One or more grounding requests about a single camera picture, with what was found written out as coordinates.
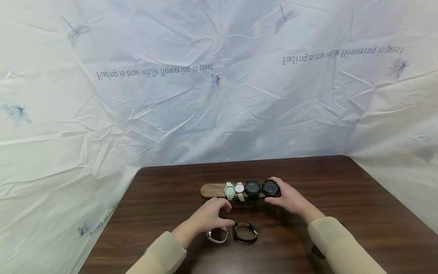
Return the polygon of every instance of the sleeve cuff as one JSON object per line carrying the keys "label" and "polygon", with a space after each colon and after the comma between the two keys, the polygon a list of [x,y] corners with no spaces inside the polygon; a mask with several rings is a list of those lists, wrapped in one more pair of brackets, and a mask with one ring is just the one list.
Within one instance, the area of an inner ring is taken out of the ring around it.
{"label": "sleeve cuff", "polygon": [[333,217],[323,217],[314,220],[308,227],[312,242],[322,254],[326,255],[327,249],[339,240],[352,239],[353,235]]}
{"label": "sleeve cuff", "polygon": [[180,242],[168,231],[161,234],[146,251],[152,253],[169,273],[178,269],[187,254]]}

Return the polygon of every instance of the white plastic sheet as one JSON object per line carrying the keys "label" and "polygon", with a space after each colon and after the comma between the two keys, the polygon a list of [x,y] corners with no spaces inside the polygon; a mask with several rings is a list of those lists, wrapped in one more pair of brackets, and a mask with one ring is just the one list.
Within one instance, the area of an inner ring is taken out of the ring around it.
{"label": "white plastic sheet", "polygon": [[436,10],[0,3],[2,273],[77,273],[142,166],[351,153],[438,231]]}

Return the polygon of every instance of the watch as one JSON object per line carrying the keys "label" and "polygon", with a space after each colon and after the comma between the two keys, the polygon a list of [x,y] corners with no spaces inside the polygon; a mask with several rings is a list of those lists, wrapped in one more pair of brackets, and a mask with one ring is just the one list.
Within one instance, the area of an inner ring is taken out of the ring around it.
{"label": "watch", "polygon": [[239,200],[240,200],[241,202],[244,202],[244,201],[245,201],[245,198],[244,198],[245,187],[244,187],[244,185],[242,184],[242,182],[238,182],[238,183],[236,184],[236,186],[234,187],[234,189],[236,190],[237,197],[239,197]]}
{"label": "watch", "polygon": [[210,230],[210,231],[207,231],[207,239],[209,239],[210,241],[212,241],[213,243],[215,243],[215,244],[223,244],[223,243],[225,243],[227,240],[228,240],[228,235],[229,235],[229,233],[228,233],[228,229],[227,228],[221,228],[224,232],[225,232],[225,239],[224,240],[222,240],[222,241],[220,241],[220,240],[216,240],[216,239],[213,239],[213,237],[212,237],[212,231]]}
{"label": "watch", "polygon": [[260,196],[260,185],[256,180],[249,180],[245,184],[245,193],[249,202],[257,202]]}
{"label": "watch", "polygon": [[[241,237],[239,237],[239,235],[237,234],[237,229],[238,228],[248,228],[249,231],[252,232],[253,238],[251,239],[243,239]],[[236,223],[233,226],[233,239],[236,242],[242,242],[245,244],[252,244],[255,243],[255,241],[257,241],[257,231],[255,230],[255,227],[249,223]]]}
{"label": "watch", "polygon": [[281,193],[277,183],[273,180],[266,180],[261,185],[261,191],[266,197],[278,197]]}
{"label": "watch", "polygon": [[234,198],[234,194],[236,194],[236,190],[234,189],[234,186],[231,182],[226,182],[225,185],[225,196],[229,201],[232,201]]}

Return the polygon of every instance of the black sports watch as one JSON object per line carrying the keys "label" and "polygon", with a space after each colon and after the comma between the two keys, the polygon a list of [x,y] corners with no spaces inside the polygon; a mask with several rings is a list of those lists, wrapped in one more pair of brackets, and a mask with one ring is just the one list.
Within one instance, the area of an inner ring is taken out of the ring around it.
{"label": "black sports watch", "polygon": [[[237,234],[238,228],[248,228],[249,231],[252,232],[253,238],[251,238],[251,239],[240,238],[239,235]],[[255,241],[257,241],[257,231],[255,230],[255,227],[249,223],[236,223],[233,226],[233,239],[236,242],[242,242],[245,244],[252,244],[252,243],[255,243]]]}
{"label": "black sports watch", "polygon": [[281,193],[277,183],[273,180],[266,180],[261,185],[261,191],[266,197],[278,197]]}
{"label": "black sports watch", "polygon": [[248,195],[248,201],[257,202],[260,196],[260,185],[256,180],[249,180],[245,184],[245,193]]}

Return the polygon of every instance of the square watch face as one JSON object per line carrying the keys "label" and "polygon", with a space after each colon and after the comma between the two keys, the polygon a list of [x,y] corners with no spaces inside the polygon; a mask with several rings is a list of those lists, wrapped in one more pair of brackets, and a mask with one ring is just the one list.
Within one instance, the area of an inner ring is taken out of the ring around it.
{"label": "square watch face", "polygon": [[227,194],[227,195],[229,195],[229,196],[234,195],[234,187],[232,187],[232,186],[227,186],[227,187],[225,188],[225,194]]}

